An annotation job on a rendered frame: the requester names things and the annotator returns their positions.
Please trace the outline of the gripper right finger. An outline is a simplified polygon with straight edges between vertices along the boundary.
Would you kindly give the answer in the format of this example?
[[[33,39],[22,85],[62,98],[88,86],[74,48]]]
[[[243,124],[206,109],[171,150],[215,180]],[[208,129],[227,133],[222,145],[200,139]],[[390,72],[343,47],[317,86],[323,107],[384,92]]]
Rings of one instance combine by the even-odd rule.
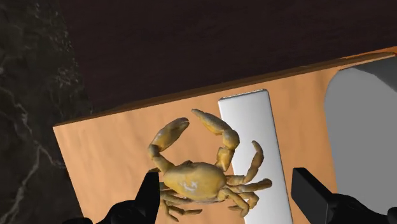
[[[333,193],[304,167],[295,167],[291,198],[310,224],[397,224],[397,207],[380,214],[349,195]]]

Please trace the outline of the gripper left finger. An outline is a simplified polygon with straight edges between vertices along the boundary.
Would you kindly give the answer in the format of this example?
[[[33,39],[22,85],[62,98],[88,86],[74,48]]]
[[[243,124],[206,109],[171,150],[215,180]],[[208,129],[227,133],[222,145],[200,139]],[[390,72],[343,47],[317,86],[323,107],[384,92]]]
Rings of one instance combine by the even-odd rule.
[[[155,224],[159,206],[159,175],[147,172],[135,199],[114,204],[98,223],[83,217],[68,219],[62,224]]]

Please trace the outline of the yellow crab figure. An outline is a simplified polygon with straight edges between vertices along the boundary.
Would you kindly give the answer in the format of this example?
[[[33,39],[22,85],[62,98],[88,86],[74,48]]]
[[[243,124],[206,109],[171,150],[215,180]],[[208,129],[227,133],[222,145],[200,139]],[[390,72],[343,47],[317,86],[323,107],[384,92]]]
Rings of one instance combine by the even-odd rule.
[[[230,209],[245,217],[260,199],[257,191],[272,186],[272,181],[267,178],[253,182],[264,160],[261,145],[257,141],[251,142],[255,154],[245,175],[227,175],[226,171],[240,144],[238,132],[213,114],[199,109],[193,109],[192,113],[210,132],[221,136],[223,145],[218,148],[214,164],[187,160],[175,165],[162,152],[179,139],[190,121],[181,117],[161,128],[148,145],[148,155],[155,165],[153,171],[162,173],[162,181],[159,183],[160,206],[170,219],[176,221],[173,213],[186,216],[201,212],[199,209],[182,209],[182,204],[215,204],[231,200],[234,205]]]

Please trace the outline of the orange wooden table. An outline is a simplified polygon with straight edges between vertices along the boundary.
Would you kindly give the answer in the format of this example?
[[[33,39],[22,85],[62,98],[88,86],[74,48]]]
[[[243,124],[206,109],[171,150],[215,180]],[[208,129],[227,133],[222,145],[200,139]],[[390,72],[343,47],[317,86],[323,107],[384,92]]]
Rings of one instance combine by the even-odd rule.
[[[383,59],[390,53],[397,54],[397,46],[346,57],[315,69],[296,70],[278,80],[55,126],[53,130],[83,215],[98,222],[113,204],[136,196],[144,175],[153,167],[147,146],[175,118],[187,117],[190,126],[165,151],[165,157],[176,164],[185,160],[213,163],[221,138],[210,133],[192,109],[218,115],[220,98],[260,89],[270,94],[285,181],[291,183],[294,167],[306,167],[335,191],[324,112],[326,89],[339,70]]]

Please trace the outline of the white flat rectangular device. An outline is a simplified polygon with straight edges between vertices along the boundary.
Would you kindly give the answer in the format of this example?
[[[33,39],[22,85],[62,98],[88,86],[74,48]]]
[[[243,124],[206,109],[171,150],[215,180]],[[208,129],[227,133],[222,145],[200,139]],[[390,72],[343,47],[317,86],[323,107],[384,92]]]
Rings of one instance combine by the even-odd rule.
[[[251,141],[255,140],[263,149],[264,160],[251,182],[272,181],[270,188],[256,192],[259,201],[245,216],[245,224],[293,224],[268,91],[222,97],[218,107],[221,119],[240,137],[232,159],[234,174],[247,173],[255,154]]]

